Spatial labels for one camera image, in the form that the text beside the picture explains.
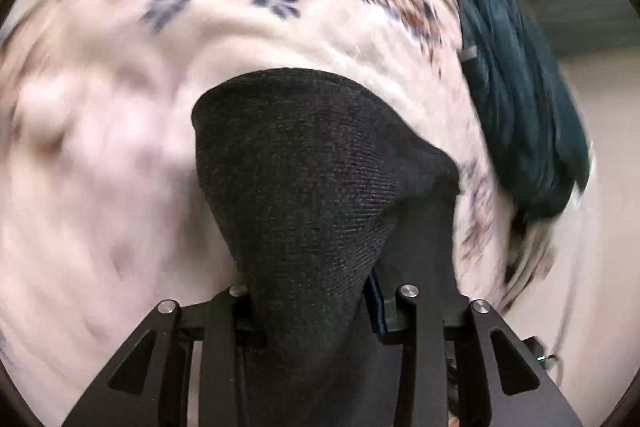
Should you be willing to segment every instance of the metal pin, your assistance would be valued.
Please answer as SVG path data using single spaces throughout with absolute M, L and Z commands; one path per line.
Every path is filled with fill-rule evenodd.
M 173 313 L 175 310 L 175 301 L 167 299 L 158 304 L 158 311 L 162 314 Z
M 400 286 L 400 293 L 409 299 L 413 299 L 418 296 L 420 290 L 418 286 L 414 286 L 413 284 L 405 284 L 404 286 Z
M 491 310 L 491 304 L 489 304 L 487 301 L 483 301 L 482 299 L 474 301 L 473 307 L 478 313 L 481 314 L 488 313 L 489 310 Z
M 234 284 L 229 288 L 229 293 L 232 297 L 242 297 L 249 293 L 249 290 L 246 288 L 244 284 Z

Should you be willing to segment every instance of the dark gray fabric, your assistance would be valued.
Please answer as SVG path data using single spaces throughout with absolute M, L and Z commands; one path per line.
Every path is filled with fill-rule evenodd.
M 429 201 L 407 265 L 452 251 L 455 163 L 321 71 L 237 77 L 192 120 L 200 187 L 268 337 L 247 358 L 252 426 L 389 427 L 401 353 L 372 333 L 362 290 L 404 201 Z
M 555 57 L 516 0 L 458 0 L 462 70 L 502 186 L 527 220 L 553 217 L 589 178 L 589 148 Z

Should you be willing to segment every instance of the teal cloth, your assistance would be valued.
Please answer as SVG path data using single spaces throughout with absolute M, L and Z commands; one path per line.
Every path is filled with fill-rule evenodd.
M 502 186 L 526 221 L 584 190 L 589 147 L 558 62 L 516 0 L 458 0 L 462 70 Z

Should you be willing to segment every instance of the floral blanket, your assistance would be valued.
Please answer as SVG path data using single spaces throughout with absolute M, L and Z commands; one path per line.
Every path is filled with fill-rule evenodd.
M 460 288 L 501 299 L 509 211 L 455 0 L 18 0 L 0 39 L 0 356 L 46 427 L 156 302 L 237 280 L 197 188 L 190 111 L 239 74 L 340 74 L 447 152 Z

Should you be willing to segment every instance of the wall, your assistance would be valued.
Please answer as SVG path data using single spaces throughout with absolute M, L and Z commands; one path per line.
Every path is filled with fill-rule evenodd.
M 596 427 L 640 367 L 640 48 L 564 60 L 596 153 L 600 284 L 593 322 L 563 390 L 584 427 Z

